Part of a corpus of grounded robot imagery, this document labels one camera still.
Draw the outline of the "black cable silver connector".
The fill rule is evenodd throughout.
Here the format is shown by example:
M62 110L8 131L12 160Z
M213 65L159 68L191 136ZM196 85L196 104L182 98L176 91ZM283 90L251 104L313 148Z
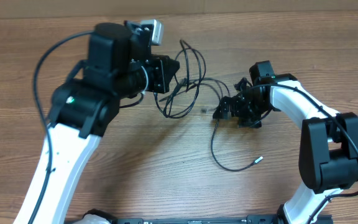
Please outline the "black cable silver connector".
M263 161L264 156L257 154L248 142L248 134L231 123L216 121L209 148L218 167L228 172L242 172Z

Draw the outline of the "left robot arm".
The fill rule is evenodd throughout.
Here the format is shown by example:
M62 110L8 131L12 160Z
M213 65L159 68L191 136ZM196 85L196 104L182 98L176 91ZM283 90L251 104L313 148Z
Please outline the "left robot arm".
M41 116L44 145L16 223L63 223L81 173L121 100L169 91L180 64L151 51L161 44L163 29L151 19L99 23L88 32L87 58L54 91L48 115Z

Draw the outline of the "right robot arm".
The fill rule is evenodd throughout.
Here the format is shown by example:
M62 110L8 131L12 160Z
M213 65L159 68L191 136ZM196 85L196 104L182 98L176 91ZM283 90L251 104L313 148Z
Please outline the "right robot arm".
M285 113L301 130L301 184L274 215L248 215L246 223L332 223L321 211L334 198L358 196L358 116L340 113L309 94L290 73L257 62L237 95L220 100L213 119L237 117L240 127L260 128L271 111Z

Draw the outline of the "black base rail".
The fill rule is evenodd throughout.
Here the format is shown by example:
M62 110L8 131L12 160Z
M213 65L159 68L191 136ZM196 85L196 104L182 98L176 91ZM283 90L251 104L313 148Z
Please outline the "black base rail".
M118 218L114 224L285 224L277 215L248 215L231 218Z

